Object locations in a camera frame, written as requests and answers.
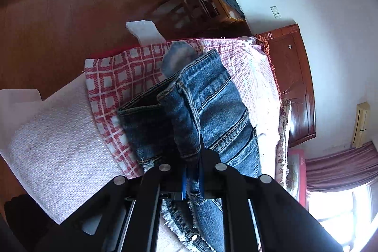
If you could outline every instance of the curtain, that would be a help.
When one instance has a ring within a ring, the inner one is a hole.
[[[378,176],[378,152],[372,142],[306,160],[307,190],[336,192],[369,183]]]

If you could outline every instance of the decorative pillowcase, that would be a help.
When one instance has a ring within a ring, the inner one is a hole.
[[[280,120],[278,133],[280,140],[275,152],[275,180],[284,188],[286,187],[286,176],[289,173],[287,166],[287,151],[289,147],[290,121],[292,117],[292,103],[283,98],[280,108]]]

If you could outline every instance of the electrical outlet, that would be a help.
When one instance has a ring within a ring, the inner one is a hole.
[[[270,7],[270,9],[272,10],[273,14],[279,13],[276,6],[272,6],[272,7]]]
[[[272,6],[270,7],[270,9],[272,10],[273,12],[273,15],[275,16],[276,19],[280,19],[281,18],[281,14],[279,13],[278,9],[276,6]]]

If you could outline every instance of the jeans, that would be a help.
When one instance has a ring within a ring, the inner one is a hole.
[[[185,66],[118,110],[139,163],[150,167],[184,160],[188,167],[188,201],[166,201],[170,228],[190,249],[224,251],[222,205],[203,199],[196,165],[200,136],[205,148],[241,174],[261,174],[256,130],[238,90],[213,50]]]

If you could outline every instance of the air conditioner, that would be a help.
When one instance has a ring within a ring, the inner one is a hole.
[[[369,121],[370,105],[368,102],[357,105],[356,123],[353,131],[352,145],[359,148],[366,142],[366,129]]]

